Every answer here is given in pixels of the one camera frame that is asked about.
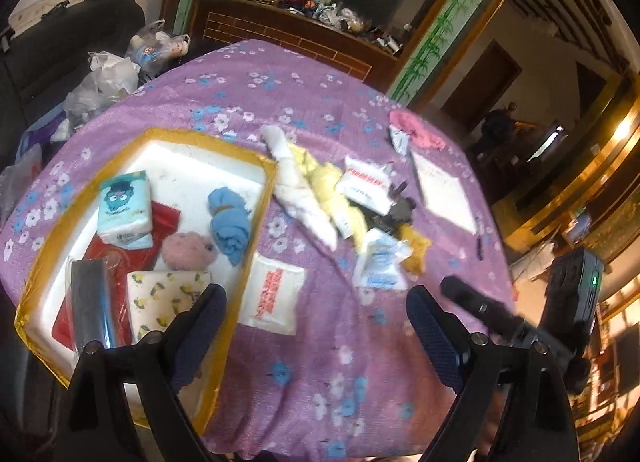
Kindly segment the white red-striped packet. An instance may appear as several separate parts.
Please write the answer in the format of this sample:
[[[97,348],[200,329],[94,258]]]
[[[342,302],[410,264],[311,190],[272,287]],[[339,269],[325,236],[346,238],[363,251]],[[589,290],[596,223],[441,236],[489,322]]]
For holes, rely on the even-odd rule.
[[[345,171],[336,184],[336,191],[381,216],[386,216],[393,205],[390,178],[385,170],[350,156],[345,157]]]

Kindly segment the white red-text wipe pack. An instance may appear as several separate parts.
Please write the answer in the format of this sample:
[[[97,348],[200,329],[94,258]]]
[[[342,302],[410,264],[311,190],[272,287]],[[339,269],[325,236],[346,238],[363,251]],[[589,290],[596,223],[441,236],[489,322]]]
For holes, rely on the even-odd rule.
[[[296,334],[296,305],[306,281],[302,267],[254,255],[239,323],[273,334]]]

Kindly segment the plastic bags pile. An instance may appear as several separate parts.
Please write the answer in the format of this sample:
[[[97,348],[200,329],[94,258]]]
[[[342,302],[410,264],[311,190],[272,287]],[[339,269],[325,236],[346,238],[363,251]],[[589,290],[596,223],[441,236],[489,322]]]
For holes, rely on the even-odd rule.
[[[52,142],[67,141],[93,118],[140,92],[144,84],[188,54],[190,36],[168,34],[164,26],[164,20],[157,20],[138,30],[124,56],[107,51],[91,53],[90,73],[62,103],[65,118],[55,129]]]

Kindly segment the white blue-print packet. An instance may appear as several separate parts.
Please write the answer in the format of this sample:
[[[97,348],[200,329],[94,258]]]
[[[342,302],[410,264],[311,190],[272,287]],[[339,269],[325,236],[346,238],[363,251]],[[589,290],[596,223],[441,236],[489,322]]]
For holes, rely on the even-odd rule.
[[[357,289],[405,291],[407,282],[400,264],[412,252],[406,240],[397,240],[380,229],[370,229],[364,237],[364,251],[358,257],[352,284]]]

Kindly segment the pink cloth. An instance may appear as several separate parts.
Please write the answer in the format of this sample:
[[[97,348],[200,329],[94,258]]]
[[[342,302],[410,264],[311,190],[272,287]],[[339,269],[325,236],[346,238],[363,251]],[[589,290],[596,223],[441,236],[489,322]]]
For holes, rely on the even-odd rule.
[[[410,141],[422,150],[434,149],[442,151],[446,148],[446,141],[436,133],[428,130],[422,118],[408,110],[392,110],[390,112],[390,125],[407,133]]]

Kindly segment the black electric motor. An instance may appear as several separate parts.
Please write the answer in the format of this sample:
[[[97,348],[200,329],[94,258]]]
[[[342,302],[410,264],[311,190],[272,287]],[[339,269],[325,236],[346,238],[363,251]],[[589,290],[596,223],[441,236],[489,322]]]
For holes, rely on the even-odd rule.
[[[390,185],[388,195],[392,205],[386,215],[380,215],[369,208],[361,208],[368,229],[375,228],[386,234],[396,235],[402,225],[410,225],[416,201],[411,196],[405,196],[404,191],[407,187],[407,180],[399,185]]]

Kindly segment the black blue rolled pack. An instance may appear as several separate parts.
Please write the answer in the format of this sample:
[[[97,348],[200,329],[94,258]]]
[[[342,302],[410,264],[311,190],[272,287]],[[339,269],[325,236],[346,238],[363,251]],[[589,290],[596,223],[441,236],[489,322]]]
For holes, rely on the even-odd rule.
[[[98,341],[104,348],[117,345],[110,277],[103,259],[70,263],[67,311],[72,344],[78,354],[92,341]]]

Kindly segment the blue towel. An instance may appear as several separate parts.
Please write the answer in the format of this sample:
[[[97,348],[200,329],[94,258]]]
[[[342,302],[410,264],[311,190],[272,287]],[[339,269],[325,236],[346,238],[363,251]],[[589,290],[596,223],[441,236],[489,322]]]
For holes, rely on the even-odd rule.
[[[215,189],[207,197],[212,213],[210,229],[216,246],[233,267],[239,266],[250,241],[250,211],[241,195],[227,187]]]

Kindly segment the yellow snack bag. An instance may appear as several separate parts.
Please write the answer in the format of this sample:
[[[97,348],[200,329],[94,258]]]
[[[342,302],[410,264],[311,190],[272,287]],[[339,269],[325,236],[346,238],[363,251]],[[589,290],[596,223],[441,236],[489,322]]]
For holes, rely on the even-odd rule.
[[[401,241],[407,241],[411,248],[411,254],[401,262],[401,266],[412,275],[420,277],[426,270],[426,253],[432,245],[431,240],[408,223],[399,227],[398,237]]]

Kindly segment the yellow-rimmed white foam box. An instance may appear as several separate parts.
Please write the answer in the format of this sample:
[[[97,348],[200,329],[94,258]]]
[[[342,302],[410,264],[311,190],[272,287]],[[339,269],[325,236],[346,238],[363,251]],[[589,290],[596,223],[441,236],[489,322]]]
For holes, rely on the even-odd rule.
[[[178,272],[160,260],[163,240],[175,232],[204,233],[210,220],[206,197],[228,187],[244,197],[252,236],[239,266],[218,258],[207,271],[194,273],[192,286],[201,291],[217,283],[227,293],[227,315],[212,339],[191,383],[179,398],[198,433],[212,418],[238,323],[250,260],[272,195],[277,164],[265,155],[243,149],[205,133],[152,127],[130,141],[120,140],[113,152],[85,147],[76,135],[63,148],[63,158],[40,176],[1,234],[1,284],[16,305],[14,326],[29,351],[63,386],[70,384],[78,356],[70,337],[70,312],[65,303],[70,265],[83,259],[104,259],[114,295],[116,336],[131,344],[171,318],[152,318],[135,325],[135,311],[147,312],[160,297],[183,291]],[[117,176],[143,171],[151,193],[151,242],[126,249],[104,243],[96,231],[100,186]]]

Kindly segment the blue cartoon tissue pack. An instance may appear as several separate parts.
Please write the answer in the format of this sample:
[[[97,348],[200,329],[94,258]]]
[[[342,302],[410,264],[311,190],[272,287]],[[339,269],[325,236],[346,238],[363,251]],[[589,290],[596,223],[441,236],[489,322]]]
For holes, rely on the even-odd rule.
[[[151,187],[144,170],[101,183],[96,234],[107,245],[140,251],[153,246]]]

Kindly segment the red bag in box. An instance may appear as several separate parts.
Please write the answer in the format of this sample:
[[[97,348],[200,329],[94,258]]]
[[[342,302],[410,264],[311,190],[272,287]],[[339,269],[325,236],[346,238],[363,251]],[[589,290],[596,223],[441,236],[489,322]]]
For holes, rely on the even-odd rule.
[[[117,339],[120,344],[132,342],[131,324],[127,303],[127,275],[134,271],[150,271],[160,255],[163,240],[178,229],[180,211],[161,203],[152,202],[152,239],[150,248],[127,251],[115,245],[105,244],[95,235],[85,259],[103,259],[111,284],[111,303]]]

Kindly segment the white paper sheets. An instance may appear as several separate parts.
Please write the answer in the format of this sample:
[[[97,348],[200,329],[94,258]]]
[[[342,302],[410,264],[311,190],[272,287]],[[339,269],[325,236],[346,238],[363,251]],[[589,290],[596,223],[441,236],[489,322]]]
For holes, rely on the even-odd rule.
[[[425,208],[470,234],[477,234],[471,205],[457,177],[422,155],[411,152]]]

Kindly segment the pink plush toy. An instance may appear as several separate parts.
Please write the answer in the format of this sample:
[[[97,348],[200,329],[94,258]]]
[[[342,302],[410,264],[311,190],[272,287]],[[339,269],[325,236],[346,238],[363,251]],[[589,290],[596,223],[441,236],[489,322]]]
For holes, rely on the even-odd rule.
[[[217,258],[213,241],[196,232],[168,235],[160,247],[164,263],[174,270],[206,270]]]

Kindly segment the white and yellow plush towel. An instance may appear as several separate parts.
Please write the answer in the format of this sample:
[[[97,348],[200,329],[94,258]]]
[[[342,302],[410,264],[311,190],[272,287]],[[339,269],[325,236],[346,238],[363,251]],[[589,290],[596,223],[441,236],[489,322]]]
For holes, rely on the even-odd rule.
[[[368,227],[362,211],[337,191],[343,171],[288,141],[275,125],[262,127],[262,139],[278,164],[274,195],[285,211],[335,252],[338,237],[352,240],[357,254],[366,249]]]

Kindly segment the small crumpled white packet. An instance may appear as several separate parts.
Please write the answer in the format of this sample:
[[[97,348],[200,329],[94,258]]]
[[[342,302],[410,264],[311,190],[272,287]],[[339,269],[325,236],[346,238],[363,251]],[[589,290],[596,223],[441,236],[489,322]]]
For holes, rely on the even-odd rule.
[[[394,126],[388,126],[390,133],[390,143],[394,150],[402,157],[406,157],[409,150],[410,137],[404,130]]]

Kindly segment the purple floral tablecloth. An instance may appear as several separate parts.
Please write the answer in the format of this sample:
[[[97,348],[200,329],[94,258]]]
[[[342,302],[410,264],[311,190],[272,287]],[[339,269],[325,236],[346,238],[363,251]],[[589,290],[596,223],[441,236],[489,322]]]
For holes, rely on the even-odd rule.
[[[387,139],[395,103],[357,79],[290,50],[250,40],[170,70],[76,133],[29,188],[1,234],[1,282],[19,300],[40,249],[91,178],[151,127],[180,128],[265,150],[262,128],[322,162],[390,165],[420,196],[413,165]],[[240,325],[204,444],[306,461],[424,450],[454,395],[411,329],[405,297],[356,289],[348,242],[330,251],[271,203],[258,252],[306,272],[292,336]]]

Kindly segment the black leather sofa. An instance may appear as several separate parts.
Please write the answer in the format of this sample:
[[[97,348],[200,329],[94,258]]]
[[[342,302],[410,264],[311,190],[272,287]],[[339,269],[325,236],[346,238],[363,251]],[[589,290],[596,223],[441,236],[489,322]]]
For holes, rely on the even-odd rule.
[[[26,129],[89,73],[89,54],[123,55],[145,24],[136,0],[59,3],[41,21],[1,44],[1,165],[13,162]]]

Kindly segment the lemon-print tissue pack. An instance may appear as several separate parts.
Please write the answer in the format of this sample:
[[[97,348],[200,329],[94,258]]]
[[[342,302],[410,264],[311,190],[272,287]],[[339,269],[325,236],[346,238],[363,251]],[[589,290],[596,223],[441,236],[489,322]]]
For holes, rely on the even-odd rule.
[[[132,342],[164,332],[179,313],[192,308],[212,283],[209,271],[134,271],[127,274]]]

